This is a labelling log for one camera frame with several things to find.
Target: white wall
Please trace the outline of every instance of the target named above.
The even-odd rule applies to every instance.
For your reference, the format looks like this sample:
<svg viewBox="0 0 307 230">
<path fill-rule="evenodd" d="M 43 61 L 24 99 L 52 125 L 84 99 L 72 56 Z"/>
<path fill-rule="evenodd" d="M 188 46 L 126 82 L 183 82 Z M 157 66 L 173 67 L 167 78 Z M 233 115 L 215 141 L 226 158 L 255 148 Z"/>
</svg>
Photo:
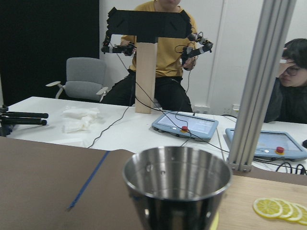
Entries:
<svg viewBox="0 0 307 230">
<path fill-rule="evenodd" d="M 106 32 L 107 13 L 133 10 L 146 0 L 100 0 L 100 41 Z M 191 13 L 202 31 L 213 43 L 213 52 L 199 56 L 196 68 L 189 78 L 188 96 L 192 105 L 210 106 L 209 113 L 226 114 L 233 104 L 240 104 L 249 60 L 254 44 L 263 0 L 182 0 L 180 5 Z M 287 41 L 307 38 L 307 1 L 297 0 Z M 111 42 L 120 43 L 120 35 L 113 35 Z M 119 55 L 126 67 L 131 58 Z M 100 55 L 107 62 L 108 86 L 127 75 L 116 54 Z M 182 85 L 188 87 L 188 72 L 184 73 Z"/>
</svg>

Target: person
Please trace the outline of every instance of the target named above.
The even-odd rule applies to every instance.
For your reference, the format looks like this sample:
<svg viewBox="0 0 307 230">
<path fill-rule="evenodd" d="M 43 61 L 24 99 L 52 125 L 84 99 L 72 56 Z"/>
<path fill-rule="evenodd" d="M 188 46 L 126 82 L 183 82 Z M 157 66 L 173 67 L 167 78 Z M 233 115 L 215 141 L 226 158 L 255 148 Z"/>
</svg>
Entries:
<svg viewBox="0 0 307 230">
<path fill-rule="evenodd" d="M 179 3 L 180 0 L 154 0 L 137 6 L 135 10 L 181 12 L 183 9 L 178 5 Z M 189 13 L 187 15 L 190 18 L 192 33 L 194 34 L 196 33 L 195 20 Z M 136 47 L 138 46 L 136 36 L 122 36 L 121 45 L 127 45 L 129 42 L 133 42 Z M 180 57 L 184 46 L 196 48 L 195 42 L 191 42 L 187 38 L 158 38 L 154 97 L 164 110 L 192 112 L 189 97 L 180 82 L 183 75 L 182 69 L 192 70 L 196 64 L 196 59 L 195 57 L 188 58 L 181 66 Z M 104 96 L 101 103 L 125 106 L 131 106 L 135 103 L 136 55 L 128 69 L 128 76 L 117 82 Z"/>
<path fill-rule="evenodd" d="M 283 59 L 264 122 L 307 124 L 307 39 L 286 43 Z"/>
</svg>

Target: black t-shaped frame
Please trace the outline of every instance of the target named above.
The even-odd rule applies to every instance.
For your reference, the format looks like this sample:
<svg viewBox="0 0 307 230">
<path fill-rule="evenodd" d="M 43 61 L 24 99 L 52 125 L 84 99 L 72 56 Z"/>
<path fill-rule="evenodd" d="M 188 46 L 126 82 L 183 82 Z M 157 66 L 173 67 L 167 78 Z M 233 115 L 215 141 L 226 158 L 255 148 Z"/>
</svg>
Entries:
<svg viewBox="0 0 307 230">
<path fill-rule="evenodd" d="M 135 35 L 137 42 L 156 43 L 159 37 L 186 38 L 192 33 L 190 18 L 181 13 L 121 11 L 108 14 L 107 36 Z"/>
</svg>

